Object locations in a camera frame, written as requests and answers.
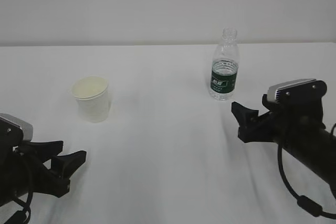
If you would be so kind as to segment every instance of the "white tablecloth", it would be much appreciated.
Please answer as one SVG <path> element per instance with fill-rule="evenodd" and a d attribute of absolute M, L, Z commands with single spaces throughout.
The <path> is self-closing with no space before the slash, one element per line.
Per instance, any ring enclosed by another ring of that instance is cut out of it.
<path fill-rule="evenodd" d="M 35 142 L 62 140 L 87 161 L 62 198 L 34 194 L 31 223 L 330 223 L 296 205 L 280 178 L 276 144 L 244 144 L 230 102 L 207 91 L 214 45 L 0 48 L 1 112 L 34 126 Z M 336 122 L 336 44 L 240 45 L 234 100 L 265 112 L 280 82 L 317 78 L 328 130 Z M 69 89 L 79 78 L 110 81 L 109 118 L 77 117 Z M 336 212 L 329 186 L 287 153 L 299 194 Z M 0 221 L 16 210 L 0 208 Z"/>

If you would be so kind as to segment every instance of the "green bottle label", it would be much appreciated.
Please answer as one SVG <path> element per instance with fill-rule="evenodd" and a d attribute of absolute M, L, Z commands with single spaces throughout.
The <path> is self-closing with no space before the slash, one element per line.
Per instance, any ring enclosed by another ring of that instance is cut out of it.
<path fill-rule="evenodd" d="M 229 76 L 221 76 L 214 71 L 211 74 L 210 87 L 213 91 L 221 94 L 227 94 L 235 89 L 237 73 Z"/>

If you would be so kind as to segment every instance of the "robotic arm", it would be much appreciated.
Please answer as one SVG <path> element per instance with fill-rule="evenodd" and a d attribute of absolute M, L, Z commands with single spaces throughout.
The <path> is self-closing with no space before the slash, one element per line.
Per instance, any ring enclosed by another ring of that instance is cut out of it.
<path fill-rule="evenodd" d="M 262 104 L 269 112 L 258 115 L 237 102 L 232 113 L 239 123 L 238 137 L 244 142 L 274 142 L 278 144 L 278 165 L 281 178 L 298 205 L 313 216 L 336 219 L 336 214 L 324 212 L 308 197 L 299 196 L 289 182 L 282 166 L 282 149 L 305 164 L 329 184 L 336 198 L 336 137 L 322 123 L 321 98 L 327 85 L 316 79 L 300 79 L 269 88 Z"/>
<path fill-rule="evenodd" d="M 23 207 L 5 224 L 30 220 L 33 193 L 62 197 L 69 192 L 71 175 L 85 162 L 86 152 L 57 156 L 63 141 L 33 143 L 33 126 L 8 114 L 0 114 L 0 207 L 14 201 Z M 51 160 L 51 168 L 43 163 Z M 27 201 L 19 199 L 28 193 Z"/>

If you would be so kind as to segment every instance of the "water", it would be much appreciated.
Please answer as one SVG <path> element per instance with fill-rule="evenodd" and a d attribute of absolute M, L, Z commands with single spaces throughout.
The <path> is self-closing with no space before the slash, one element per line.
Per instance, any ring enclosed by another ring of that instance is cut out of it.
<path fill-rule="evenodd" d="M 237 71 L 238 63 L 234 60 L 225 58 L 214 60 L 212 64 L 214 74 L 212 74 L 211 87 L 209 87 L 210 95 L 221 101 L 230 99 L 234 93 Z"/>

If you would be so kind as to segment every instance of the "cup rim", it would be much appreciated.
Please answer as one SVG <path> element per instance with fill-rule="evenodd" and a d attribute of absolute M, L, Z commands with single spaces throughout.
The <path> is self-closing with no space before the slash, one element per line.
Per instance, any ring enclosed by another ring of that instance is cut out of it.
<path fill-rule="evenodd" d="M 75 94 L 74 92 L 74 89 L 76 88 L 76 86 L 80 85 L 81 82 L 84 82 L 88 79 L 92 79 L 92 78 L 95 78 L 95 79 L 99 79 L 100 81 L 102 81 L 102 84 L 103 84 L 103 89 L 101 89 L 99 92 L 93 94 L 93 95 L 88 95 L 88 96 L 82 96 L 82 95 L 77 95 Z M 103 77 L 100 77 L 100 76 L 86 76 L 82 79 L 79 79 L 77 80 L 71 87 L 71 94 L 73 97 L 75 97 L 77 100 L 92 100 L 96 97 L 99 97 L 101 96 L 102 94 L 104 94 L 106 91 L 107 91 L 107 88 L 109 86 L 109 81 Z"/>

